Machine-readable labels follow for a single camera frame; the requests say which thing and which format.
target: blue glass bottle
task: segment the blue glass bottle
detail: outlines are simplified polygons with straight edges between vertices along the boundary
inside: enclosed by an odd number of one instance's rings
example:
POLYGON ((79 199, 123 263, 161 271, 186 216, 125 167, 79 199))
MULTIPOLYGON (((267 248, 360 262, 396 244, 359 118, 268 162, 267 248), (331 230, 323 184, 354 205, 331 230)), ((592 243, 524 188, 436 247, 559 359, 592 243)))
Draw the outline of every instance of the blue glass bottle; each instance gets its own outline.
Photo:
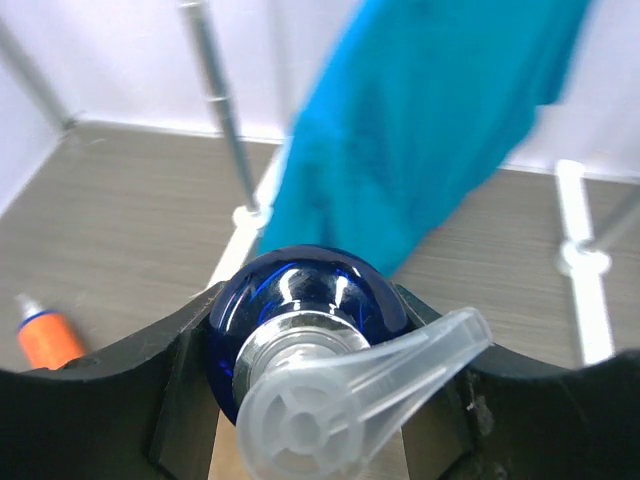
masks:
POLYGON ((208 322, 209 383, 234 424, 239 408, 234 369, 243 345, 269 320, 296 311, 320 312, 347 322, 369 345, 410 329, 394 287, 346 252, 298 246, 258 257, 223 287, 208 322))

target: silver metal rod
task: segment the silver metal rod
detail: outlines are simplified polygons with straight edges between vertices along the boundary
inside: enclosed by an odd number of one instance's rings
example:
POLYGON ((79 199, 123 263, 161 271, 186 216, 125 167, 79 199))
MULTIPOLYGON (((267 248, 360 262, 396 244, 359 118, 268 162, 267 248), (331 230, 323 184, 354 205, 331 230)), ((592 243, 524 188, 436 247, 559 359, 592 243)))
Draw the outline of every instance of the silver metal rod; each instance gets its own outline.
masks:
POLYGON ((640 220, 640 186, 616 207, 602 223, 596 225, 593 238, 582 245, 584 250, 606 250, 640 220))
POLYGON ((231 104, 231 97, 227 89, 220 59, 218 58, 213 26, 208 20, 206 2, 183 2, 181 7, 189 27, 200 68, 206 78, 207 106, 213 117, 218 118, 222 132, 229 144, 240 181, 247 194, 247 207, 253 211, 258 211, 258 205, 253 196, 255 188, 249 161, 244 145, 238 138, 233 105, 231 104))
POLYGON ((56 129, 64 132, 73 126, 75 121, 72 115, 2 19, 0 19, 0 57, 20 86, 27 91, 56 129))

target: white backdrop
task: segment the white backdrop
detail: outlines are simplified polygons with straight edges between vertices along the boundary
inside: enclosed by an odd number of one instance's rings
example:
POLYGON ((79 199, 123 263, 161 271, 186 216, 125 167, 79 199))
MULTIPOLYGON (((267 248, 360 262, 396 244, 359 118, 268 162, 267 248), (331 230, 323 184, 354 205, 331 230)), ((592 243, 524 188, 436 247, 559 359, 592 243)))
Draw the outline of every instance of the white backdrop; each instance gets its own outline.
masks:
POLYGON ((0 214, 51 153, 58 133, 0 64, 0 214))
MULTIPOLYGON (((281 139, 358 0, 214 0, 242 134, 281 139)), ((60 96, 85 119, 184 130, 215 127, 172 0, 4 0, 0 15, 60 96)), ((512 165, 583 161, 640 176, 640 2, 599 0, 559 106, 541 109, 512 165)))

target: clear plastic pump head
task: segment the clear plastic pump head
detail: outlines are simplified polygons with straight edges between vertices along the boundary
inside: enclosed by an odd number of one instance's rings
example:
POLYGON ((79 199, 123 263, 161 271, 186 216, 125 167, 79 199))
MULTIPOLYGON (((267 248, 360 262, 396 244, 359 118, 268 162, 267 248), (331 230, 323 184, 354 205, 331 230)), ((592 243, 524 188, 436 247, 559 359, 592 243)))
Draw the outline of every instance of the clear plastic pump head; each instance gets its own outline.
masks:
POLYGON ((393 341, 266 372, 237 420, 256 480, 352 479, 433 394, 491 345, 477 310, 393 341))

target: teal towel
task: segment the teal towel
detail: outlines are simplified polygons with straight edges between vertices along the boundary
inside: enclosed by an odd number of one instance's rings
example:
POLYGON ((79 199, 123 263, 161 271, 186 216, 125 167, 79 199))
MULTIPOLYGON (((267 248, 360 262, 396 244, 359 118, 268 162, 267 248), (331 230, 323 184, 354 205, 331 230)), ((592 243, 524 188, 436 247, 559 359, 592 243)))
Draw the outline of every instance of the teal towel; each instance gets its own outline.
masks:
POLYGON ((369 0, 293 130, 259 252, 390 275, 559 94, 589 0, 369 0))

